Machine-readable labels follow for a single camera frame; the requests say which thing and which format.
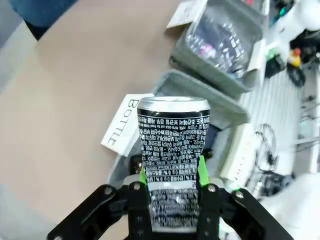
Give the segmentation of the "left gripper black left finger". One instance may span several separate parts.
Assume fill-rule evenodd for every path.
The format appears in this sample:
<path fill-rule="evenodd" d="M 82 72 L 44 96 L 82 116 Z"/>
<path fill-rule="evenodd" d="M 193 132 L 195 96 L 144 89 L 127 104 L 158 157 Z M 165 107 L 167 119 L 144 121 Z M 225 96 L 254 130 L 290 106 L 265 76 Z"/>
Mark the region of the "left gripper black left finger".
<path fill-rule="evenodd" d="M 152 239 L 150 197 L 145 167 L 129 175 L 120 188 L 99 186 L 47 235 L 49 240 L 99 240 L 124 215 L 128 240 Z"/>

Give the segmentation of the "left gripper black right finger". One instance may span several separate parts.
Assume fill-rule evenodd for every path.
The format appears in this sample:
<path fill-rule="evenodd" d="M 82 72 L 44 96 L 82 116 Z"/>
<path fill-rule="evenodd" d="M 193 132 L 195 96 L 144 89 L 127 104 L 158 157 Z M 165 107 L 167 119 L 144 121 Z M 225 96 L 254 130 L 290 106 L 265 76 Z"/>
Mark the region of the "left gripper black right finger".
<path fill-rule="evenodd" d="M 196 238 L 218 240 L 220 220 L 241 240 L 292 240 L 285 228 L 244 188 L 228 192 L 209 180 L 203 155 L 197 164 L 199 215 Z"/>

